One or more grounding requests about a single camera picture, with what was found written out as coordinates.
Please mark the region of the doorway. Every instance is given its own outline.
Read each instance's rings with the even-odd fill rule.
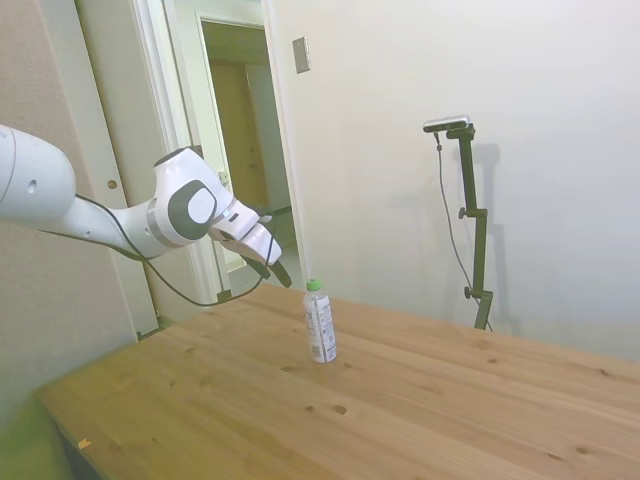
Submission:
[[[272,215],[282,247],[281,263],[291,288],[302,290],[296,234],[284,154],[263,28],[202,21],[202,33],[228,165],[238,200],[261,215]],[[255,283],[255,272],[225,252],[232,293]],[[267,283],[279,285],[275,278]]]

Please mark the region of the black metal stand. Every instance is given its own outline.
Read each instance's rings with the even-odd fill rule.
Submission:
[[[476,201],[476,184],[473,174],[473,154],[471,151],[471,141],[474,139],[476,129],[470,123],[466,128],[449,130],[447,138],[458,140],[460,145],[460,160],[462,162],[462,181],[464,183],[465,207],[460,209],[458,218],[465,216],[475,218],[475,248],[473,254],[473,283],[472,288],[464,288],[464,295],[467,298],[475,298],[480,301],[478,313],[476,314],[475,328],[485,330],[489,319],[489,310],[493,301],[493,292],[484,289],[484,267],[487,249],[487,215],[486,208],[478,208]]]

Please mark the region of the wood knot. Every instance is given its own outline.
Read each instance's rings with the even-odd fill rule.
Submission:
[[[342,405],[334,405],[332,410],[336,413],[339,413],[340,415],[344,415],[345,413],[347,413],[347,409]]]

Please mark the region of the green bottle cap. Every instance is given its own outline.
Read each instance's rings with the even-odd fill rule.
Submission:
[[[315,292],[316,290],[320,290],[321,288],[322,288],[322,283],[320,283],[320,280],[316,280],[315,278],[311,278],[307,282],[307,290],[309,292]]]

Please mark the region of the light switch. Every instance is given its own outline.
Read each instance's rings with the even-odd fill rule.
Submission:
[[[293,58],[296,62],[296,71],[304,73],[311,70],[309,65],[309,46],[307,37],[301,37],[293,41]]]

